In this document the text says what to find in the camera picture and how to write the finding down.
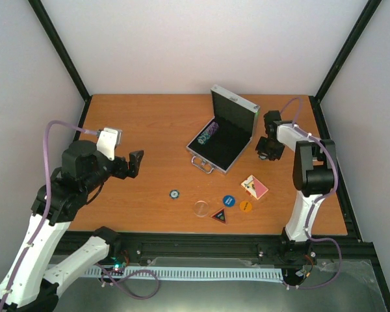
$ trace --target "poker chip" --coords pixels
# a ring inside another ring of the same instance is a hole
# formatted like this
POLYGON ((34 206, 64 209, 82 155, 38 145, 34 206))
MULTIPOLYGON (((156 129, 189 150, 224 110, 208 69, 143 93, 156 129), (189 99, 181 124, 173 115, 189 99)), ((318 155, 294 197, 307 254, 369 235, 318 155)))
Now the poker chip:
POLYGON ((222 199, 222 202, 226 207, 233 207, 235 204, 235 198, 231 195, 227 195, 222 199))
POLYGON ((175 200, 179 197, 179 191, 178 190, 171 190, 169 193, 169 196, 171 199, 175 200))

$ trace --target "orange tabletop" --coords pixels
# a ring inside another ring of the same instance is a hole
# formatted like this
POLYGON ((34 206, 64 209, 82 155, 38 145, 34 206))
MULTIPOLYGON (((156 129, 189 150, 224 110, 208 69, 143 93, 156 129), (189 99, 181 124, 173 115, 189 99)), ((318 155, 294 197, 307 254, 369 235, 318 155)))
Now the orange tabletop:
MULTIPOLYGON (((101 194, 83 207, 70 230, 93 231, 107 226, 115 231, 156 233, 227 233, 280 234, 289 221, 296 190, 292 181, 294 153, 285 148, 279 161, 261 161, 255 151, 260 136, 265 135, 263 114, 280 110, 293 96, 246 95, 261 106, 261 115, 252 143, 230 171, 205 174, 190 163, 187 144, 213 117, 210 95, 94 95, 84 123, 87 129, 113 127, 123 130, 122 145, 116 154, 144 150, 140 173, 135 179, 110 178, 101 194), (256 200, 241 187, 253 174, 269 191, 256 200), (171 190, 180 192, 178 199, 169 197, 171 190), (237 203, 226 208, 227 224, 210 217, 224 207, 222 199, 232 195, 237 203), (194 204, 209 204, 203 218, 193 212, 194 204), (239 209, 239 202, 249 200, 249 213, 239 209)), ((318 135, 307 96, 298 124, 318 135)), ((283 119, 292 119, 297 108, 293 103, 283 119)), ((81 139, 96 140, 88 135, 81 139)), ((336 196, 321 205, 312 234, 346 235, 345 223, 336 196)))

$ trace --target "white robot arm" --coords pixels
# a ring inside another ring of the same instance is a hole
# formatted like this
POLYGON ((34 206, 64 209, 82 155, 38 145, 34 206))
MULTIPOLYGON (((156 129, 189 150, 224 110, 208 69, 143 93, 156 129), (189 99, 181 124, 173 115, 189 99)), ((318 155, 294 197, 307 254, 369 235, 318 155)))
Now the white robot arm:
POLYGON ((28 244, 44 215, 45 186, 38 191, 23 244, 0 283, 0 302, 5 300, 2 305, 7 311, 52 311, 59 296, 83 272, 108 255, 116 257, 122 251, 119 234, 101 227, 76 252, 46 270, 60 238, 78 210, 90 202, 88 195, 96 188, 102 188, 111 176, 120 179, 137 176, 144 152, 130 153, 128 163, 124 157, 114 156, 121 133, 117 129, 104 128, 98 133, 97 143, 78 140, 64 151, 62 167, 55 169, 51 176, 51 208, 38 236, 28 244))
MULTIPOLYGON (((296 201, 284 232, 291 242, 306 242, 307 234, 311 235, 318 208, 323 202, 323 199, 318 202, 315 200, 329 193, 334 185, 331 163, 308 134, 291 121, 282 121, 278 110, 269 111, 264 119, 268 137, 262 137, 256 147, 260 158, 271 161, 280 159, 285 146, 295 152, 293 183, 297 189, 296 201), (320 161, 322 164, 314 164, 314 161, 320 161)), ((335 160, 334 142, 319 141, 335 160)))

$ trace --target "black metal frame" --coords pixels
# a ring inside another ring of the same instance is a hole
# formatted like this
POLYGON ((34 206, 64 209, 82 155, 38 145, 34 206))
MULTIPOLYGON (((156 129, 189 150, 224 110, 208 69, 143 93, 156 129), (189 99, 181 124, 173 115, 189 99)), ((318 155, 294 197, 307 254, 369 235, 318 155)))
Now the black metal frame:
MULTIPOLYGON (((86 90, 73 62, 66 51, 62 40, 57 34, 47 12, 40 0, 29 0, 34 12, 38 16, 45 32, 59 54, 68 73, 75 83, 79 93, 84 99, 84 109, 79 120, 82 127, 91 104, 92 96, 86 90)), ((335 62, 329 70, 325 80, 321 84, 316 96, 309 96, 311 107, 321 138, 330 138, 328 128, 322 113, 320 103, 325 96, 335 77, 339 73, 346 58, 355 46, 369 20, 376 11, 381 0, 368 0, 361 12, 354 28, 351 30, 343 48, 339 52, 335 62)), ((74 140, 79 139, 80 133, 76 132, 74 140)), ((350 198, 346 190, 343 175, 339 170, 339 188, 337 190, 339 204, 346 224, 348 235, 335 237, 339 243, 344 259, 368 259, 371 261, 380 286, 383 299, 388 311, 390 311, 390 292, 378 261, 376 251, 371 242, 363 242, 358 224, 352 209, 350 198)), ((56 254, 67 255, 81 247, 92 232, 67 231, 57 246, 56 254)), ((130 260, 145 265, 147 260, 156 257, 221 257, 246 259, 253 263, 270 264, 275 267, 289 267, 280 263, 277 259, 261 257, 260 251, 267 250, 279 244, 280 235, 198 235, 198 234, 154 234, 154 233, 121 233, 121 240, 127 246, 130 260)), ((320 259, 337 259, 337 250, 330 243, 316 244, 313 247, 320 259)))

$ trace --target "white bracket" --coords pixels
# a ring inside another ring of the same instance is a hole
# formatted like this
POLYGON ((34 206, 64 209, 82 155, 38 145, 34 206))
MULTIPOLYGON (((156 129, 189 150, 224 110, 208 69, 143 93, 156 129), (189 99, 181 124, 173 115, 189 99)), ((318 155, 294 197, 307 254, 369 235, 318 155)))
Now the white bracket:
POLYGON ((104 128, 99 133, 97 150, 102 152, 111 161, 114 160, 114 150, 122 141, 122 131, 113 128, 104 128))

